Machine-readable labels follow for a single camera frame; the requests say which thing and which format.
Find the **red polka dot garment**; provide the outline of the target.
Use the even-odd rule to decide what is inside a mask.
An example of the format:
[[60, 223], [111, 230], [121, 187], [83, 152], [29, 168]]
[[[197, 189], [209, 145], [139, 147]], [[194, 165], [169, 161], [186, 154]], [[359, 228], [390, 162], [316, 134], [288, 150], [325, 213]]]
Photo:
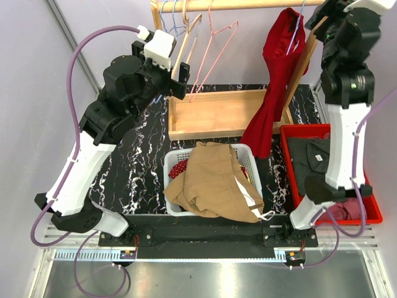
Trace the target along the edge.
[[[179, 161], [176, 165], [174, 165], [171, 168], [170, 172], [168, 173], [168, 176], [171, 179], [175, 179], [176, 177], [178, 177], [178, 175], [180, 175], [187, 169], [187, 163], [188, 163], [188, 159]], [[243, 172], [244, 176], [246, 177], [246, 179], [248, 181], [251, 181], [248, 176], [248, 172], [247, 172], [246, 168], [243, 165], [240, 165], [239, 167], [240, 167], [241, 171]]]

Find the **red dress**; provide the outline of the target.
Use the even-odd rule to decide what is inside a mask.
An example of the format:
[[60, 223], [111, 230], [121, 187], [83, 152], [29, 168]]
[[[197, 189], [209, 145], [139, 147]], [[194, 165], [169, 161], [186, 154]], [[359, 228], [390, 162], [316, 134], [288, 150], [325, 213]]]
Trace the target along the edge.
[[273, 124], [281, 120], [287, 86], [305, 49], [306, 34], [302, 16], [293, 48], [286, 55], [298, 15], [291, 7], [284, 9], [270, 29], [264, 44], [262, 56], [270, 81], [262, 105], [241, 138], [241, 143], [249, 146], [256, 158], [264, 159], [270, 155]]

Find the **blue hanger of red dress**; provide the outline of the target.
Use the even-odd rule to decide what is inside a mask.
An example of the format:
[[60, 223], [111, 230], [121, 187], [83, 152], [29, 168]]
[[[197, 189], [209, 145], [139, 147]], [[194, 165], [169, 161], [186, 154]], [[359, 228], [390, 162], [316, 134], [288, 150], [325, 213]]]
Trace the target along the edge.
[[292, 38], [290, 40], [286, 55], [289, 55], [290, 52], [291, 52], [291, 49], [293, 48], [293, 44], [295, 42], [295, 37], [297, 35], [298, 29], [299, 29], [299, 26], [300, 26], [300, 20], [301, 20], [305, 5], [306, 5], [306, 0], [303, 0], [302, 5], [301, 5], [301, 9], [300, 9], [300, 12], [299, 12], [296, 24], [295, 24], [295, 29], [294, 29]]

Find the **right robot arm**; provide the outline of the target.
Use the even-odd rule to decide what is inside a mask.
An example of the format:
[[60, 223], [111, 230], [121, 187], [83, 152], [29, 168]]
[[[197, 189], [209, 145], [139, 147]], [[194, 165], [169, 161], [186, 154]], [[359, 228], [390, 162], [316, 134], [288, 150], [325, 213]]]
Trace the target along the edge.
[[363, 199], [372, 195], [365, 181], [364, 143], [367, 117], [373, 112], [375, 76], [365, 61], [381, 37], [381, 17], [394, 1], [324, 1], [306, 21], [323, 44], [321, 87], [330, 120], [330, 152], [323, 179], [309, 177], [306, 194], [282, 230], [283, 242], [295, 246], [303, 230], [337, 202], [356, 197], [361, 221]]

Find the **tan and white garment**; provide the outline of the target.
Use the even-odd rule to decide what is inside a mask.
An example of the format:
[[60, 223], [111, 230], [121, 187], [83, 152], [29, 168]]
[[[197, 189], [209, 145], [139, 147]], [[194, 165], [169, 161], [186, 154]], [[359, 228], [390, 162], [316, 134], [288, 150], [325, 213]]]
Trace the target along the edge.
[[249, 182], [231, 145], [197, 142], [184, 171], [171, 179], [166, 199], [201, 217], [257, 223], [269, 221], [259, 191]]

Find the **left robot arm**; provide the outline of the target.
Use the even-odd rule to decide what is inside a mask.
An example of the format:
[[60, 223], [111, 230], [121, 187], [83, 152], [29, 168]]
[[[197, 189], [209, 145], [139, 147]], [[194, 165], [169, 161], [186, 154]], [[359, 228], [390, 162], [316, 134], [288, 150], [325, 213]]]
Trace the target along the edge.
[[55, 185], [37, 194], [35, 203], [52, 214], [58, 230], [108, 233], [122, 246], [133, 241], [127, 219], [93, 202], [88, 190], [104, 161], [158, 95], [183, 99], [190, 67], [181, 63], [178, 80], [172, 78], [171, 55], [176, 40], [133, 42], [132, 54], [118, 56], [103, 71], [104, 87], [79, 123], [80, 141]]

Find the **beige wooden hanger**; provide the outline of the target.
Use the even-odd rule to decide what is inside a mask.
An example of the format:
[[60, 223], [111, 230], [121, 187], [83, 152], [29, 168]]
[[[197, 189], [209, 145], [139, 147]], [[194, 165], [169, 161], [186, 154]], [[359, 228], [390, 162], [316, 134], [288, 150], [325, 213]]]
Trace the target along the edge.
[[182, 2], [182, 18], [185, 25], [185, 35], [178, 56], [176, 58], [174, 68], [172, 70], [172, 78], [174, 78], [176, 74], [178, 74], [179, 66], [182, 62], [186, 64], [189, 63], [198, 39], [200, 26], [202, 24], [202, 14], [198, 14], [197, 16], [195, 16], [192, 22], [187, 17], [187, 3], [188, 1], [186, 0]]

